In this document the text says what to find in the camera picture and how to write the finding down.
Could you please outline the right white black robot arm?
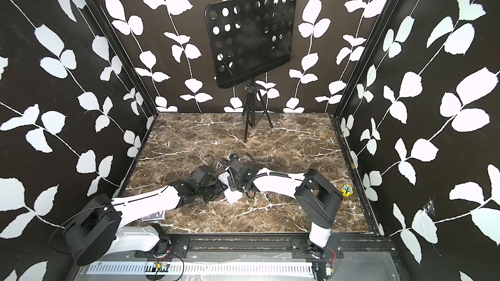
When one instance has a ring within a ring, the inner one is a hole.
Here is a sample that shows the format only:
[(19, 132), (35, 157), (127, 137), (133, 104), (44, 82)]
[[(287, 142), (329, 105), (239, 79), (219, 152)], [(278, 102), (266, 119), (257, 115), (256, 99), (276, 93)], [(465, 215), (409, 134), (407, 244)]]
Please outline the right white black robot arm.
[(260, 167), (255, 162), (245, 165), (237, 155), (221, 160), (220, 164), (224, 172), (218, 180), (226, 186), (224, 195), (228, 203), (237, 202), (252, 191), (277, 193), (296, 199), (312, 222), (310, 247), (327, 247), (343, 196), (319, 171), (309, 169), (305, 173), (281, 173)]

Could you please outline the white digital alarm clock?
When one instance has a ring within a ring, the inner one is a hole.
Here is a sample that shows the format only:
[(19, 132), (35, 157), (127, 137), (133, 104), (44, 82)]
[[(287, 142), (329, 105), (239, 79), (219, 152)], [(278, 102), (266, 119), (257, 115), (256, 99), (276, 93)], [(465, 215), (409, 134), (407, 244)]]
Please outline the white digital alarm clock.
[(238, 202), (242, 197), (243, 193), (239, 192), (231, 180), (230, 173), (224, 172), (218, 176), (218, 180), (223, 183), (227, 188), (224, 190), (225, 199), (229, 204), (234, 204)]

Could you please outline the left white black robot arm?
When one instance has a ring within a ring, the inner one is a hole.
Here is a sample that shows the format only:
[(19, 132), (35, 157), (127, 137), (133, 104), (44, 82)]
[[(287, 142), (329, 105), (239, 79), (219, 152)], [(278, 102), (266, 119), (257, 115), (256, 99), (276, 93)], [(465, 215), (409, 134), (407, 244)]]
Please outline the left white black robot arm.
[(211, 202), (228, 187), (212, 167), (203, 165), (182, 180), (141, 195), (114, 199), (97, 195), (70, 219), (62, 233), (79, 266), (117, 252), (140, 251), (163, 258), (172, 251), (173, 244), (161, 226), (153, 223), (133, 227), (131, 223), (187, 206), (196, 199)]

